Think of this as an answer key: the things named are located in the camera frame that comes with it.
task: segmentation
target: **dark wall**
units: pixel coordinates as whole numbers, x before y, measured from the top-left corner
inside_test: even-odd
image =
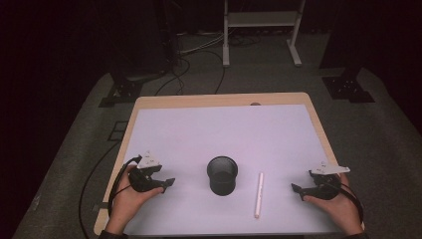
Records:
[[[97,79],[106,72],[83,1],[1,7],[2,221],[11,237]]]
[[[0,2],[2,237],[13,235],[111,63],[148,73],[169,68],[168,28],[156,18],[165,15],[162,6],[153,0]]]
[[[347,67],[357,57],[422,133],[421,12],[417,0],[341,1],[320,67]]]

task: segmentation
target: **black stand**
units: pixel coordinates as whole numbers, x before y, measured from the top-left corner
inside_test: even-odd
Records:
[[[139,98],[144,83],[161,78],[166,72],[152,75],[135,71],[124,74],[119,68],[112,68],[110,74],[114,84],[107,97],[100,102],[99,108],[111,108],[115,104],[121,103],[134,103]]]
[[[356,80],[360,68],[346,68],[339,77],[323,77],[322,80],[334,100],[349,100],[351,103],[374,103],[369,92]]]

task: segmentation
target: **black equipment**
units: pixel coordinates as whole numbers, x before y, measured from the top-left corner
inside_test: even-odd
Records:
[[[304,196],[309,195],[323,200],[331,200],[338,196],[339,193],[346,196],[353,204],[356,206],[359,213],[360,222],[363,221],[363,207],[359,199],[355,195],[352,195],[348,191],[341,188],[342,186],[347,187],[340,182],[339,178],[335,174],[321,175],[315,174],[310,171],[310,176],[314,179],[316,187],[313,188],[301,188],[292,183],[292,189],[294,192],[298,193],[301,196],[301,199],[304,200]]]
[[[112,184],[111,191],[109,192],[108,196],[108,216],[111,216],[112,211],[112,202],[114,201],[115,196],[120,193],[120,191],[117,191],[118,185],[120,184],[121,176],[126,171],[127,167],[132,163],[136,162],[139,164],[139,162],[142,160],[142,156],[134,157],[131,160],[129,160],[127,163],[123,165],[123,167],[118,172],[117,177],[115,178],[114,183]],[[175,178],[170,178],[165,181],[157,181],[152,180],[151,175],[154,172],[157,172],[161,170],[162,165],[147,167],[147,168],[133,168],[128,173],[130,186],[137,192],[145,192],[149,191],[156,187],[163,187],[164,190],[162,193],[165,192],[165,189],[167,187],[173,185]]]

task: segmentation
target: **floor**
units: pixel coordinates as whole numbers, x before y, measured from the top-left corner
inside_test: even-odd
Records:
[[[190,68],[180,77],[182,83],[172,81],[158,95],[209,95],[217,89],[217,94],[309,94],[338,163],[352,170],[351,187],[365,206],[364,221],[371,238],[419,238],[422,137],[390,98],[382,81],[365,69],[357,80],[375,103],[352,104],[330,97],[321,77],[336,76],[341,70],[318,68],[328,37],[299,34],[297,47],[303,61],[299,68],[294,66],[286,46],[287,35],[242,39],[256,44],[231,47],[231,66],[225,69],[220,59],[209,52],[183,57]],[[208,41],[208,36],[180,37],[185,50]],[[207,51],[221,56],[221,44]],[[187,62],[180,60],[174,72],[180,75],[187,67]],[[156,95],[172,78],[167,74],[146,83],[140,95]],[[88,95],[14,238],[83,238],[78,217],[81,192],[102,158],[81,200],[83,224],[90,238],[97,237],[92,228],[118,152],[108,136],[116,121],[129,119],[133,107],[117,104],[99,108],[111,85],[110,75],[105,74]]]

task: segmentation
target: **black cable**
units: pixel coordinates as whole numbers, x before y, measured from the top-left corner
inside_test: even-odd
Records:
[[[223,74],[222,74],[222,76],[221,76],[220,83],[218,84],[217,89],[216,89],[216,90],[215,90],[215,92],[214,92],[214,94],[215,94],[215,95],[217,95],[218,90],[220,90],[221,84],[223,83],[224,76],[226,75],[226,69],[223,67],[223,59],[220,57],[220,55],[218,55],[218,54],[217,54],[217,53],[215,53],[215,52],[211,52],[211,51],[204,51],[204,50],[202,50],[202,51],[195,51],[195,52],[192,52],[192,53],[188,53],[188,54],[186,54],[186,55],[193,55],[193,54],[197,54],[197,53],[209,53],[209,54],[213,54],[214,56],[218,57],[218,59],[220,59],[221,66],[222,66],[222,69],[223,69]]]
[[[230,47],[247,48],[261,42],[261,37],[260,36],[256,36],[256,37],[258,40],[254,40],[251,37],[233,36],[229,39],[229,45]]]
[[[188,71],[189,71],[189,69],[190,69],[190,63],[189,63],[189,61],[187,61],[187,60],[185,60],[185,59],[183,59],[183,58],[180,58],[180,60],[182,60],[182,61],[184,61],[184,62],[186,62],[187,63],[187,68],[186,68],[186,70],[184,70],[183,72],[182,72],[182,74],[180,74],[180,75],[177,75],[176,77],[174,77],[174,78],[172,78],[172,79],[170,79],[170,80],[168,80],[167,82],[165,82],[156,92],[155,92],[155,96],[158,96],[158,93],[165,87],[165,86],[167,86],[167,84],[169,84],[169,83],[171,83],[172,81],[174,81],[174,80],[176,80],[176,79],[178,79],[178,78],[180,78],[181,76],[183,76],[183,75],[185,75]]]
[[[84,223],[82,221],[82,199],[84,198],[84,193],[85,193],[85,189],[87,188],[88,182],[91,179],[91,176],[93,176],[94,171],[97,169],[97,167],[99,166],[99,164],[106,158],[106,156],[120,143],[120,141],[117,141],[115,144],[112,145],[111,148],[109,148],[106,153],[100,158],[100,160],[96,163],[96,165],[94,166],[94,168],[91,170],[89,176],[87,177],[87,179],[85,180],[84,183],[84,187],[82,188],[81,191],[81,196],[80,196],[80,200],[79,200],[79,212],[78,212],[78,216],[79,216],[79,222],[81,225],[81,229],[84,233],[85,238],[89,239],[90,237],[88,236],[87,230],[85,229]]]
[[[114,194],[114,197],[116,197],[119,193],[121,193],[121,192],[123,192],[123,191],[127,190],[127,189],[128,189],[128,188],[130,188],[130,187],[131,187],[131,185],[126,186],[126,187],[122,188],[120,191],[118,191],[117,193],[115,193],[115,194]]]
[[[350,192],[342,189],[341,187],[338,188],[330,183],[323,183],[323,185],[329,186],[335,190],[337,190],[338,192],[342,193],[345,197],[347,197],[351,202],[353,202],[353,204],[356,206],[357,208],[357,212],[359,214],[359,219],[360,222],[363,222],[363,206],[362,203],[359,201],[359,199],[356,197],[356,195],[352,195]]]
[[[134,157],[131,160],[129,160],[127,163],[125,163],[120,171],[118,172],[117,177],[114,180],[114,183],[112,184],[112,188],[109,191],[109,195],[108,195],[108,206],[107,206],[107,210],[108,210],[108,217],[111,216],[111,212],[112,212],[112,202],[114,201],[115,196],[117,195],[117,189],[118,186],[120,184],[120,180],[121,180],[121,176],[123,175],[123,173],[126,171],[127,167],[132,163],[132,162],[136,162],[139,163],[140,162],[141,157]]]
[[[346,184],[344,184],[344,183],[342,183],[341,185],[343,185],[343,186],[345,186],[348,190],[350,190],[351,191],[351,193],[355,196],[355,197],[357,197],[357,194],[349,187],[349,186],[347,186]]]
[[[174,77],[176,77],[176,78],[177,78],[177,80],[178,80],[178,82],[179,82],[179,87],[180,87],[180,89],[179,89],[179,91],[177,91],[176,95],[179,95],[179,93],[180,93],[180,95],[179,95],[179,96],[183,96],[184,82],[180,79],[180,76],[179,76],[179,75],[177,75],[177,74],[174,72],[174,69],[171,69],[171,73],[174,75]]]
[[[222,32],[214,32],[214,33],[194,33],[194,36],[199,36],[199,37],[204,37],[204,38],[213,38],[215,39],[216,35],[217,36],[221,36],[223,33]]]

